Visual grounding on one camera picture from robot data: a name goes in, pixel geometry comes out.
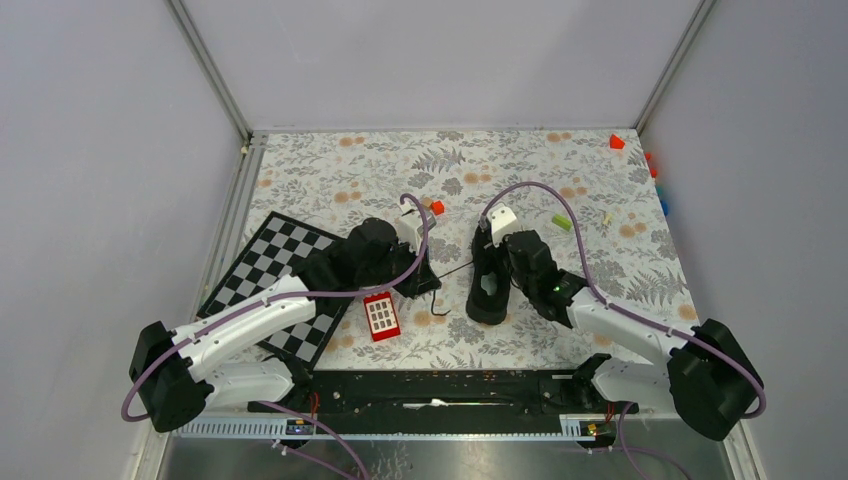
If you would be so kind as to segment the black shoelace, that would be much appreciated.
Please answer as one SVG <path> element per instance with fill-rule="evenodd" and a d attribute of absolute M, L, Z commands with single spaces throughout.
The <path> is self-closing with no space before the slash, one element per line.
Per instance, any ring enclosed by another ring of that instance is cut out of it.
<path fill-rule="evenodd" d="M 429 313 L 433 317 L 445 318 L 452 313 L 452 294 L 449 280 L 453 275 L 460 273 L 462 270 L 470 267 L 471 265 L 472 261 L 468 260 L 438 276 L 438 279 L 441 281 L 441 287 L 438 290 L 432 292 L 430 301 Z"/>

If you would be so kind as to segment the black sneaker shoe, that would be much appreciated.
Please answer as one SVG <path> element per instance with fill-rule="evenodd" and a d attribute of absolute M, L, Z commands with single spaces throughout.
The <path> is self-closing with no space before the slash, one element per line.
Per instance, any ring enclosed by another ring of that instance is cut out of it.
<path fill-rule="evenodd" d="M 488 230 L 477 226 L 471 243 L 472 281 L 466 300 L 467 316 L 480 324 L 499 325 L 507 314 L 511 282 L 501 251 Z"/>

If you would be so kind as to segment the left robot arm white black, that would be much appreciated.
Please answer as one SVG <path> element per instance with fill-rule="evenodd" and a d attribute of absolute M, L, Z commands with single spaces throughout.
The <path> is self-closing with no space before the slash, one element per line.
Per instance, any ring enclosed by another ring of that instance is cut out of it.
<path fill-rule="evenodd" d="M 147 420 L 163 433 L 211 407 L 268 401 L 301 409 L 311 387 L 296 360 L 236 364 L 231 357 L 286 328 L 342 313 L 358 297 L 393 289 L 414 298 L 437 289 L 427 259 L 435 225 L 425 207 L 408 209 L 396 224 L 368 218 L 221 312 L 174 329 L 160 321 L 147 325 L 130 362 L 123 420 Z"/>

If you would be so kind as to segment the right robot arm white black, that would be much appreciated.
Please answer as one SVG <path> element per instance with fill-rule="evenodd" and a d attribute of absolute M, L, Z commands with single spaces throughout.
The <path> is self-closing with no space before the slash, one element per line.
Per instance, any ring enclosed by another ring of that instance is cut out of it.
<path fill-rule="evenodd" d="M 764 383 L 723 323 L 708 319 L 687 326 L 617 305 L 587 278 L 559 268 L 532 230 L 501 236 L 495 248 L 542 318 L 607 337 L 642 357 L 634 362 L 597 354 L 584 362 L 573 386 L 583 410 L 632 402 L 674 413 L 716 441 L 740 420 L 763 411 Z"/>

